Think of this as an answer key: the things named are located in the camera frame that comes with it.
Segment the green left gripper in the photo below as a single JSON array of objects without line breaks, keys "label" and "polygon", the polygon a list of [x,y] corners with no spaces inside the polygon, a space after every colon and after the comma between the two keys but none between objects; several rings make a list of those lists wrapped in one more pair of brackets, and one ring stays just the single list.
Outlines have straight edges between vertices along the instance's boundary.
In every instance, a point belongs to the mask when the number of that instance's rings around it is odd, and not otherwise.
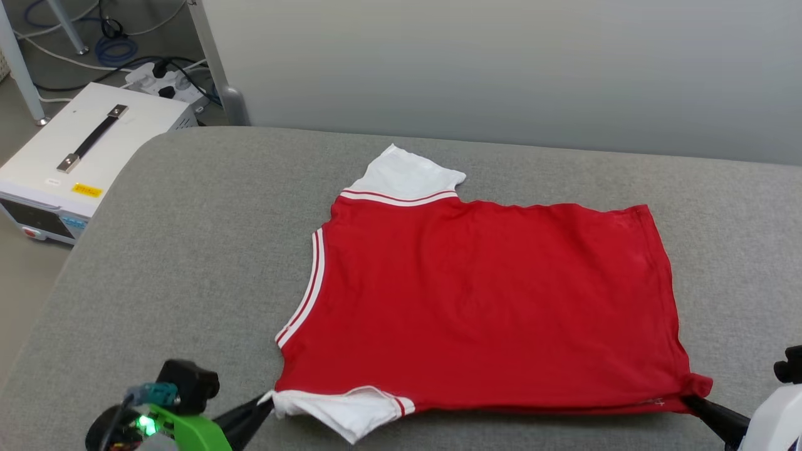
[{"label": "green left gripper", "polygon": [[[244,450],[273,411],[272,395],[261,395],[214,419],[177,416],[165,408],[113,405],[89,428],[86,450]],[[101,448],[104,437],[108,443]]]}]

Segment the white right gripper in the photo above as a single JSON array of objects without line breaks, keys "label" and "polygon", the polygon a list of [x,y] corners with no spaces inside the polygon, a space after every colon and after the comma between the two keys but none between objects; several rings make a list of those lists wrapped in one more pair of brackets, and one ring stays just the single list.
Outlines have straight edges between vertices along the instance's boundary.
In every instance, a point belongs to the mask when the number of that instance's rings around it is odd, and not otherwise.
[{"label": "white right gripper", "polygon": [[801,449],[800,384],[777,388],[754,411],[751,421],[730,408],[698,396],[684,397],[684,405],[724,442],[725,449]]}]

